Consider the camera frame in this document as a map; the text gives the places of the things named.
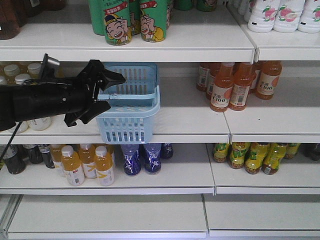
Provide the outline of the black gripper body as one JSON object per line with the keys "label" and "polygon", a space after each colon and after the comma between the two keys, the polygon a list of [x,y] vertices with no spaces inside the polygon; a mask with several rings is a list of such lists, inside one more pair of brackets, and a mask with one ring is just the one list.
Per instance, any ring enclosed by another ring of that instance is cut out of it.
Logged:
{"label": "black gripper body", "polygon": [[12,90],[12,115],[22,122],[57,115],[65,115],[67,126],[77,120],[97,102],[99,73],[104,70],[99,60],[90,60],[75,77],[36,79]]}

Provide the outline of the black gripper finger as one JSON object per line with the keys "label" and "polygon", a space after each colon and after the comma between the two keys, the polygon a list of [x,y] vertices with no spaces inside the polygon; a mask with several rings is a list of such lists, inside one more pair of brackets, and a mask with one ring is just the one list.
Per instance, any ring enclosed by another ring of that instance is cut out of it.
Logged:
{"label": "black gripper finger", "polygon": [[124,84],[125,82],[126,79],[123,75],[114,71],[104,69],[98,74],[98,87],[102,91],[115,85]]}
{"label": "black gripper finger", "polygon": [[111,106],[108,101],[94,102],[81,116],[81,121],[83,124],[88,124],[96,116],[108,111],[110,108]]}

